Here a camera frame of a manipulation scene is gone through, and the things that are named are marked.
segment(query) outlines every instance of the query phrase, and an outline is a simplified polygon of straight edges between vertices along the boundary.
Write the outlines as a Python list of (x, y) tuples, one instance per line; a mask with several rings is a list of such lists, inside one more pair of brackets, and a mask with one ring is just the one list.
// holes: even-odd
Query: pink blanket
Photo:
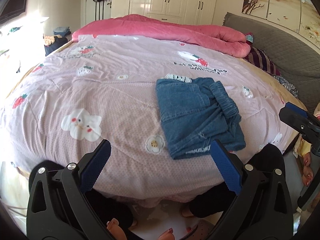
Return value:
[(245, 35), (228, 27), (164, 23), (135, 14), (89, 23), (73, 33), (73, 42), (78, 42), (79, 35), (85, 34), (94, 37), (100, 34), (141, 35), (157, 40), (181, 41), (239, 58), (246, 57), (250, 52)]

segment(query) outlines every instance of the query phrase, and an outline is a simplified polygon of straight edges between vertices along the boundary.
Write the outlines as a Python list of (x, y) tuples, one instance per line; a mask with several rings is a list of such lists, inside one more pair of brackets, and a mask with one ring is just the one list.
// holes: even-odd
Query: headboard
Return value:
[(253, 33), (253, 46), (262, 49), (281, 75), (299, 90), (298, 98), (313, 114), (320, 101), (320, 54), (289, 33), (269, 24), (227, 13), (224, 26)]

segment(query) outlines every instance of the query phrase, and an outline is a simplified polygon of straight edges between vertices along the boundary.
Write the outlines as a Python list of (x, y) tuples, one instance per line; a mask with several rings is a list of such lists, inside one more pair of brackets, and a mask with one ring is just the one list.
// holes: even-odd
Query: blue denim pants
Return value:
[(228, 151), (245, 148), (238, 107), (220, 81), (159, 79), (156, 94), (161, 126), (173, 159), (208, 155), (215, 139)]

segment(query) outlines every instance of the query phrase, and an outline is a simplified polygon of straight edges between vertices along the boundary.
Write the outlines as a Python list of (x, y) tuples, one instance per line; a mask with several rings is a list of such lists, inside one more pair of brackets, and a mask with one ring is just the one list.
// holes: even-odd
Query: wall mural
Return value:
[(320, 15), (311, 0), (244, 0), (242, 13), (293, 30), (320, 48)]

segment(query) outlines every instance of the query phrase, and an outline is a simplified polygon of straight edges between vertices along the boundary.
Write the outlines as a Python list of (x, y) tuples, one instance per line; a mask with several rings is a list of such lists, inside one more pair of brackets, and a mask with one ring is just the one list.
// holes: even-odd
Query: leg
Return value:
[[(29, 192), (31, 191), (36, 173), (41, 167), (45, 167), (49, 171), (61, 170), (64, 168), (63, 166), (52, 161), (44, 161), (38, 164), (30, 173)], [(102, 194), (94, 189), (86, 192), (84, 195), (104, 225), (107, 225), (107, 222), (111, 221), (113, 218), (119, 221), (119, 226), (123, 229), (127, 229), (132, 225), (133, 215), (129, 207), (127, 207), (125, 204), (119, 203), (112, 198), (105, 198)]]
[[(254, 155), (249, 162), (259, 171), (272, 172), (281, 169), (285, 176), (285, 166), (280, 150), (267, 144), (259, 153)], [(189, 204), (189, 210), (183, 210), (183, 214), (191, 212), (196, 217), (207, 217), (217, 212), (226, 211), (231, 205), (236, 194), (230, 191), (225, 182), (211, 188), (202, 195), (198, 195)]]

